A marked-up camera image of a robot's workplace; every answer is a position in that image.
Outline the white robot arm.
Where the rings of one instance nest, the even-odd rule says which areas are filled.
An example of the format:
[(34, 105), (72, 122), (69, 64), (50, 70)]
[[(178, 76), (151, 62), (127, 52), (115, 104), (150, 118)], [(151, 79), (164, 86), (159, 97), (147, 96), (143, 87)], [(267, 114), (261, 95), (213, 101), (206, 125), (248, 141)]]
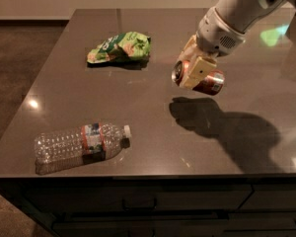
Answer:
[(296, 9), (296, 0), (219, 0), (186, 43), (172, 80), (181, 88), (198, 91), (216, 71), (217, 59), (232, 53), (257, 21), (285, 3)]

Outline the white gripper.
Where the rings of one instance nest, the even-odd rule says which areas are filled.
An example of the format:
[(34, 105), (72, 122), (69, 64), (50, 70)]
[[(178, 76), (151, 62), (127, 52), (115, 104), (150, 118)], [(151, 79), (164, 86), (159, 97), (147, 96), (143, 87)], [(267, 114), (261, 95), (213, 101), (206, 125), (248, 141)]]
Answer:
[(210, 8), (199, 22), (196, 35), (190, 37), (178, 57), (178, 61), (182, 61), (183, 66), (179, 86), (193, 89), (216, 68), (214, 60), (201, 56), (196, 57), (197, 46), (206, 53), (226, 56), (244, 41), (244, 34), (229, 27), (220, 18), (216, 9)]

